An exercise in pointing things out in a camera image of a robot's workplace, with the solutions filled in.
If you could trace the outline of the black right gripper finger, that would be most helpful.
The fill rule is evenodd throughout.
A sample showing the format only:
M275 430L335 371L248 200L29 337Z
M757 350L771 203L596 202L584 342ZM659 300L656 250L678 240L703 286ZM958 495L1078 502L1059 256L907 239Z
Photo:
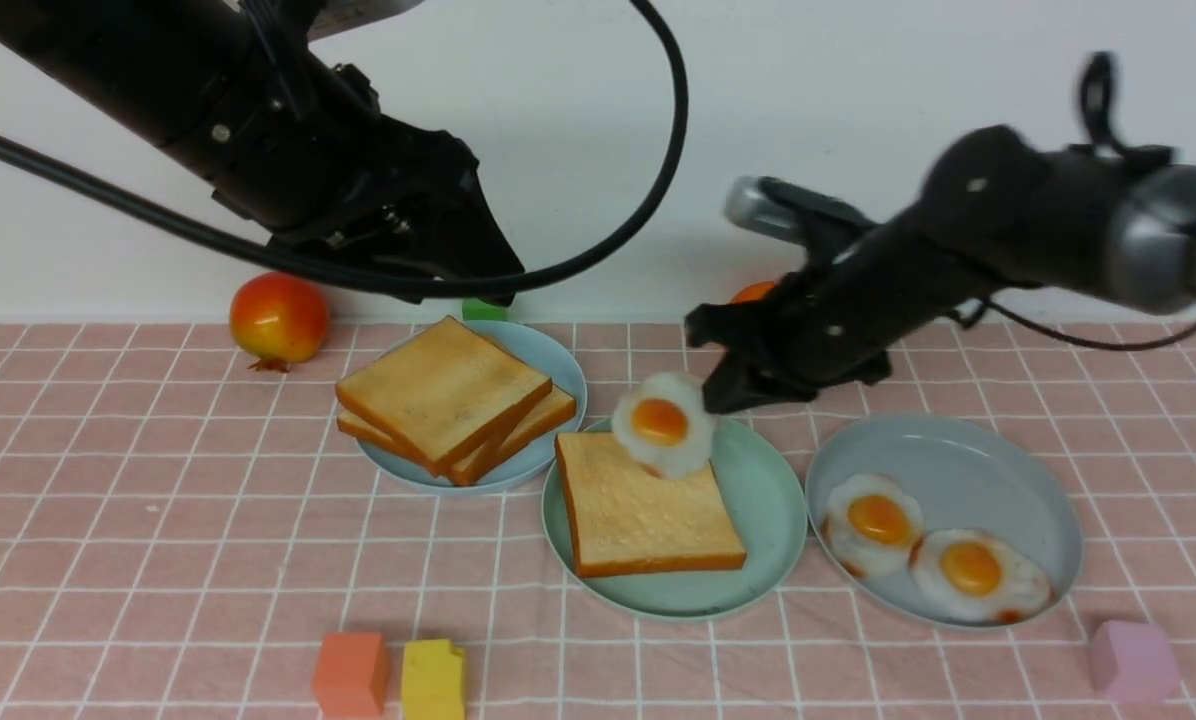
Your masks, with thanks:
M808 404L819 392L813 356L791 347L730 348L706 378L702 397L709 413L724 415L765 405Z

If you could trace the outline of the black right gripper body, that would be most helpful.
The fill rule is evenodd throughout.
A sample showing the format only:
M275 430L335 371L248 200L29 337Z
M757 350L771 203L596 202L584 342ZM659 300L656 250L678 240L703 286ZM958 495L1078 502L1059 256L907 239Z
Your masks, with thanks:
M813 356L819 395L890 377L893 344L987 293L988 273L938 248L908 208L860 237L846 260L804 266L758 301L700 305L685 329L691 347L776 344Z

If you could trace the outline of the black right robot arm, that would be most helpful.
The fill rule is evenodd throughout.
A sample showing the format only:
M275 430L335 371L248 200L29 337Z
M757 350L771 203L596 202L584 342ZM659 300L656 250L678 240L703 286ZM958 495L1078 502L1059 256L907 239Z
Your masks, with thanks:
M1163 147L1042 152L994 126L945 150L886 222L773 177L736 182L725 213L795 243L805 264L757 301L688 315L688 343L724 350L703 383L714 414L885 382L893 344L1005 289L1058 288L1146 315L1196 304L1196 165Z

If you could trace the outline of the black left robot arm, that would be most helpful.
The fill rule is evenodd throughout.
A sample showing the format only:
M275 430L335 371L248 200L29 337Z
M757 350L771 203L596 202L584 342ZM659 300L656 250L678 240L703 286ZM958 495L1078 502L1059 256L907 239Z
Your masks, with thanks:
M0 1L0 45L205 181L264 245L0 138L0 159L234 260L409 304L514 277L460 138L310 50L319 1Z

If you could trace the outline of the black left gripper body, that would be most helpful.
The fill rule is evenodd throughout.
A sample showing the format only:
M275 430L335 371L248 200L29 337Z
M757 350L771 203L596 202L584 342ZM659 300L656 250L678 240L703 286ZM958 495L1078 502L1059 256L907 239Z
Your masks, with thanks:
M213 197L268 232L273 184L480 184L476 169L465 142L383 114L355 67L237 61L210 77Z

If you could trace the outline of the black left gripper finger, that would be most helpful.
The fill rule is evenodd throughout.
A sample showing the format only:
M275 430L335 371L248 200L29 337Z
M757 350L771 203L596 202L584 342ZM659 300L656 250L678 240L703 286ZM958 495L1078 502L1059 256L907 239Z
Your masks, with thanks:
M480 184L273 184L268 228L283 271L410 304L525 270Z

